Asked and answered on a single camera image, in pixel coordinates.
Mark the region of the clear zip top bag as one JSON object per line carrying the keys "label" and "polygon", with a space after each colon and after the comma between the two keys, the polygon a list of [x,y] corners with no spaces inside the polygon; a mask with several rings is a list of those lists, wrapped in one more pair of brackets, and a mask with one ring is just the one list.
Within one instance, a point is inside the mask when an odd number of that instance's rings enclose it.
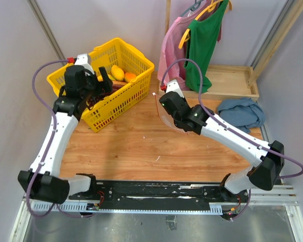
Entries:
{"label": "clear zip top bag", "polygon": [[164,106],[160,103],[160,95],[153,92],[153,96],[155,98],[156,108],[161,122],[166,125],[168,128],[175,130],[176,132],[183,133],[187,135],[183,129],[179,129],[174,125],[173,118],[166,112]]}

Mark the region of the dark purple toy grapes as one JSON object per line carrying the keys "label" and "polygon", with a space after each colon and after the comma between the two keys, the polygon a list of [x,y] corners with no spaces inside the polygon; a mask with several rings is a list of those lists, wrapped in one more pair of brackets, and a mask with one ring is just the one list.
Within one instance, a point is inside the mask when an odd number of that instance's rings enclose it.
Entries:
{"label": "dark purple toy grapes", "polygon": [[87,109],[92,110],[92,108],[101,100],[100,96],[91,96],[86,104],[87,104]]}

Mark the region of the toy pork meat slab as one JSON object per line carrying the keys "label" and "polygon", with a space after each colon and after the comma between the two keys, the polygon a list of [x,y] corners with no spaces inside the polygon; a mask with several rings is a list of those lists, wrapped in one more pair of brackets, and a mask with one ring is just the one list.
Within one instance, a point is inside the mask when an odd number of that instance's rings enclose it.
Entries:
{"label": "toy pork meat slab", "polygon": [[117,90],[120,90],[122,87],[124,87],[126,83],[121,83],[121,84],[113,84],[112,85],[112,90],[108,93],[105,93],[105,96],[110,96],[113,93],[115,93]]}

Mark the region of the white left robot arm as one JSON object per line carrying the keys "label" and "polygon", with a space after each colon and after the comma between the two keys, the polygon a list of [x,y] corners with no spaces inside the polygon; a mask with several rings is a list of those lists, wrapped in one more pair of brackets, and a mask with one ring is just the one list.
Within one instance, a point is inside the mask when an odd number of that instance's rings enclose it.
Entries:
{"label": "white left robot arm", "polygon": [[30,168],[18,174],[27,199],[62,204],[77,193],[89,200],[98,194],[98,187],[93,184],[94,175],[77,174],[68,179],[59,175],[67,144],[84,111],[110,95],[113,83],[104,67],[99,68],[102,81],[98,81],[88,54],[69,58],[68,63],[65,83],[53,106],[48,108],[52,119],[43,145]]}

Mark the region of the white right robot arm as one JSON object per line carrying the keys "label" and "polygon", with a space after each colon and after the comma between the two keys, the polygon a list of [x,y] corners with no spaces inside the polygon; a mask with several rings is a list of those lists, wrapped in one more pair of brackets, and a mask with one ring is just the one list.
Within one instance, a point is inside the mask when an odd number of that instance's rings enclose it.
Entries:
{"label": "white right robot arm", "polygon": [[221,119],[202,104],[190,107],[176,80],[169,83],[165,94],[155,95],[162,122],[182,133],[193,132],[211,138],[242,156],[249,167],[229,173],[211,199],[232,201],[245,190],[258,188],[270,191],[284,166],[284,146],[278,141],[268,143],[256,139]]}

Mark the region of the green tank top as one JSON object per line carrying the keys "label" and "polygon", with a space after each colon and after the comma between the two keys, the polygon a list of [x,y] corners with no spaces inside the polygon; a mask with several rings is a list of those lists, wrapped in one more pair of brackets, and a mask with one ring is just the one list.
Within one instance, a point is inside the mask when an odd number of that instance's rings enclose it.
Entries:
{"label": "green tank top", "polygon": [[186,71],[185,84],[192,91],[198,92],[201,90],[202,93],[205,93],[212,86],[209,78],[206,77],[206,72],[217,41],[207,41],[205,37],[205,23],[207,18],[209,18],[218,8],[222,8],[225,14],[228,5],[229,1],[218,2],[214,11],[211,12],[208,17],[203,14],[197,20],[193,20],[188,26],[188,29],[190,30],[190,39],[187,42],[186,58],[198,64],[203,77],[203,80],[201,80],[199,71],[193,63],[186,62],[184,64]]}

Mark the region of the yellow toy banana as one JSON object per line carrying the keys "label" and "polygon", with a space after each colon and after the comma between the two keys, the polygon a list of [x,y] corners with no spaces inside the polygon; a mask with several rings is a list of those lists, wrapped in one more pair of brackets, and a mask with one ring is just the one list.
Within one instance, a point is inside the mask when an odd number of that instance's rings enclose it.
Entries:
{"label": "yellow toy banana", "polygon": [[[112,82],[116,81],[116,79],[115,79],[112,75],[110,75],[110,74],[108,74],[108,78],[109,78]],[[102,75],[99,75],[99,76],[97,77],[97,80],[98,80],[99,82],[102,82],[102,81],[104,80],[104,78],[103,78]]]}

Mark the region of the yellow toy mango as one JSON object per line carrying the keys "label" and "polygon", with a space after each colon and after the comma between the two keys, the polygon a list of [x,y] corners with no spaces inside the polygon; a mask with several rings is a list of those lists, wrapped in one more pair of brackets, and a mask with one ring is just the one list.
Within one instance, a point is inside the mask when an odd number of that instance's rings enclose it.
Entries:
{"label": "yellow toy mango", "polygon": [[117,81],[124,81],[125,73],[124,71],[118,67],[117,65],[113,65],[111,67],[111,75],[114,77]]}

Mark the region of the orange toy fruit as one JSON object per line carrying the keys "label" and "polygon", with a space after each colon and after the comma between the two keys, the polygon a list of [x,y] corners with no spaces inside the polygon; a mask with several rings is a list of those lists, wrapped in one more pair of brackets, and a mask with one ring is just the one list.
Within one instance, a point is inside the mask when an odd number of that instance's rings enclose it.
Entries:
{"label": "orange toy fruit", "polygon": [[126,83],[130,83],[131,81],[135,80],[136,75],[134,73],[126,72],[124,75],[124,81]]}

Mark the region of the yellow plastic shopping basket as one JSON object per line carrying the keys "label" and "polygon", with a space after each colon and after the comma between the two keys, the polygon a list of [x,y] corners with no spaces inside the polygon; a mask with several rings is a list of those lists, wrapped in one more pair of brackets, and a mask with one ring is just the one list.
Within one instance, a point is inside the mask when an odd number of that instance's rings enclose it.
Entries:
{"label": "yellow plastic shopping basket", "polygon": [[[130,83],[114,81],[113,84],[126,83],[126,85],[112,95],[104,97],[80,119],[84,120],[94,132],[97,132],[147,96],[151,74],[155,66],[139,50],[121,38],[114,38],[95,47],[93,52],[88,55],[97,76],[100,75],[99,67],[105,67],[107,73],[111,75],[113,65],[120,67],[124,73],[130,72],[136,75],[135,80]],[[57,97],[60,88],[65,83],[64,72],[70,66],[68,59],[66,62],[65,66],[47,77],[47,81]]]}

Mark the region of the pink shirt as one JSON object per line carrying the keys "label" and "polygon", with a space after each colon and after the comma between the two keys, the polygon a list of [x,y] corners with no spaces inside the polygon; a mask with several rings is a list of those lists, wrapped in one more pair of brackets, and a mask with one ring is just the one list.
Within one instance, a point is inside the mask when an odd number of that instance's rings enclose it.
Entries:
{"label": "pink shirt", "polygon": [[[158,80],[161,81],[166,69],[178,59],[185,58],[185,50],[179,49],[179,42],[186,31],[187,27],[193,20],[193,17],[178,17],[169,28],[166,33],[160,53],[159,68],[158,68]],[[186,71],[184,68],[184,62],[180,61],[173,65],[167,72],[164,84],[176,79],[180,85],[181,90],[190,90],[186,84]]]}

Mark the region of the wooden clothes rack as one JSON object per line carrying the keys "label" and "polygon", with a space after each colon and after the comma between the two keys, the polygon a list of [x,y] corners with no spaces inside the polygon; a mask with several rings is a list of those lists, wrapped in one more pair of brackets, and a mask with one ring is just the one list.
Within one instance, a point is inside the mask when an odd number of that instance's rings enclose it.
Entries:
{"label": "wooden clothes rack", "polygon": [[257,79],[269,65],[287,33],[303,12],[303,1],[287,1],[268,33],[254,62],[248,66],[210,65],[207,74],[212,82],[202,99],[259,98]]}

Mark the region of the grey clothes hanger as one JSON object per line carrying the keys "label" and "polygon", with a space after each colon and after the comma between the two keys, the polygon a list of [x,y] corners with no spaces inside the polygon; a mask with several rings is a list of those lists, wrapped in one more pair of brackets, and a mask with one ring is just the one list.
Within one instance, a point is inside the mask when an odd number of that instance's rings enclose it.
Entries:
{"label": "grey clothes hanger", "polygon": [[203,2],[204,0],[195,0],[194,1],[194,4],[189,6],[181,15],[180,17],[184,17],[186,16],[189,12],[195,12],[200,6],[201,6],[201,3]]}

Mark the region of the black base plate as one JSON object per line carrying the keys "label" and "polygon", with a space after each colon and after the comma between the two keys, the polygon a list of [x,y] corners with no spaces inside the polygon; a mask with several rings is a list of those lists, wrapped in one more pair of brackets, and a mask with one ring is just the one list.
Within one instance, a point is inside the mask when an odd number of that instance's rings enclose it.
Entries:
{"label": "black base plate", "polygon": [[180,183],[156,181],[100,180],[92,191],[69,196],[92,204],[102,200],[102,208],[112,211],[142,212],[206,212],[211,203],[248,201],[246,190],[232,194],[219,183]]}

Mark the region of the aluminium frame rail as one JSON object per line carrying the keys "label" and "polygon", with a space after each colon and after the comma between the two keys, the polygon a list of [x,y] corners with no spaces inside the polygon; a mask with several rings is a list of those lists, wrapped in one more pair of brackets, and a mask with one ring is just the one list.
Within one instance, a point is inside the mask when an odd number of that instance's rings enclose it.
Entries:
{"label": "aluminium frame rail", "polygon": [[63,204],[54,205],[49,202],[31,201],[27,204],[38,216],[46,212],[80,213],[83,217],[94,213],[143,213],[143,214],[200,214],[200,215],[236,215],[246,205],[254,206],[296,206],[293,189],[278,186],[269,193],[252,189],[243,192],[231,202],[207,201],[196,196],[172,197],[133,197],[118,196],[112,193],[98,196],[97,200],[82,200],[76,197]]}

